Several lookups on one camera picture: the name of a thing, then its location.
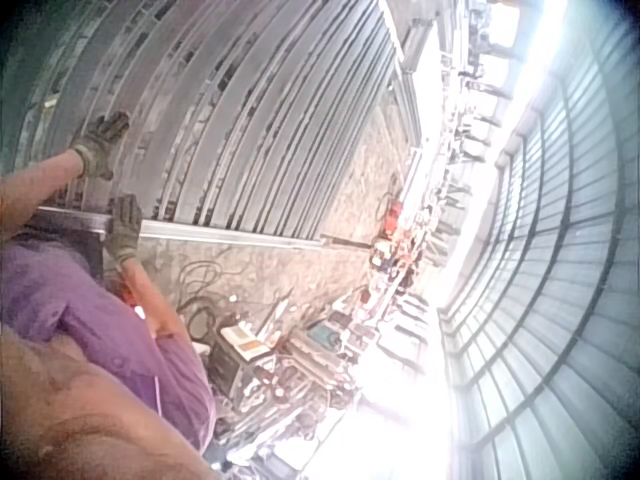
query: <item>green object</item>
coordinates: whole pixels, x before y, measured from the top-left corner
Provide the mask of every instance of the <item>green object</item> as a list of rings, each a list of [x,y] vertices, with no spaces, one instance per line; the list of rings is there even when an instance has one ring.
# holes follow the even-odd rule
[[[80,178],[102,178],[111,180],[113,172],[109,167],[109,155],[129,129],[129,115],[116,112],[105,120],[98,117],[87,127],[87,132],[71,143],[82,158],[84,169]]]
[[[135,195],[119,197],[113,209],[113,228],[104,242],[118,264],[136,256],[141,226],[142,210]]]

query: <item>person's right hand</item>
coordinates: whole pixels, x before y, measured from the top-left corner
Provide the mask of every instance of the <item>person's right hand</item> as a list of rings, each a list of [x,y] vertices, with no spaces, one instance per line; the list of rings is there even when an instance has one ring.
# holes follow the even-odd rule
[[[87,126],[84,135],[76,138],[69,147],[82,158],[83,171],[80,178],[102,178],[111,180],[109,155],[129,129],[129,115],[115,112],[105,120],[98,117]]]
[[[113,208],[113,226],[107,234],[104,247],[118,265],[136,256],[141,228],[142,210],[136,196],[124,195],[117,198]]]

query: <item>gloved hand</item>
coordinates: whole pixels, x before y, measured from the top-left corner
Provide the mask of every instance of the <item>gloved hand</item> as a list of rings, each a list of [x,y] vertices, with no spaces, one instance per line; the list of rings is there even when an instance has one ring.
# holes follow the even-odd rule
[[[98,117],[87,126],[84,135],[71,142],[69,148],[80,155],[84,165],[80,178],[113,178],[113,172],[109,168],[109,155],[128,129],[129,115],[115,112],[107,120],[104,115]]]
[[[135,195],[124,195],[116,199],[113,208],[113,226],[107,234],[104,247],[118,263],[135,257],[138,251],[138,238],[142,226],[142,210]]]

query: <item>work glove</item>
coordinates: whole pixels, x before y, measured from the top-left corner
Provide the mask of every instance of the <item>work glove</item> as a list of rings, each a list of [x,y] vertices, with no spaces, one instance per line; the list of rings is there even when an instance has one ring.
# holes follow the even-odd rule
[[[118,265],[136,256],[141,226],[142,210],[136,196],[124,195],[117,198],[113,208],[113,225],[104,247]]]
[[[71,142],[69,148],[82,158],[84,168],[80,178],[113,178],[113,172],[109,168],[109,155],[128,129],[129,115],[115,112],[106,120],[104,115],[98,117],[87,126],[84,135]]]

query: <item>shirt sleeve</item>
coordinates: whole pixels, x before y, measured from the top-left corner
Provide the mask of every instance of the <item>shirt sleeve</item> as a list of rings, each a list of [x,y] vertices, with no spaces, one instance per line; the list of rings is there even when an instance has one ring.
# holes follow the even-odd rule
[[[190,419],[191,425],[187,428],[191,430],[191,434],[185,436],[202,452],[213,436],[216,413],[213,392],[204,366],[191,345],[186,345],[184,340],[175,335],[158,337],[156,343],[181,392]]]

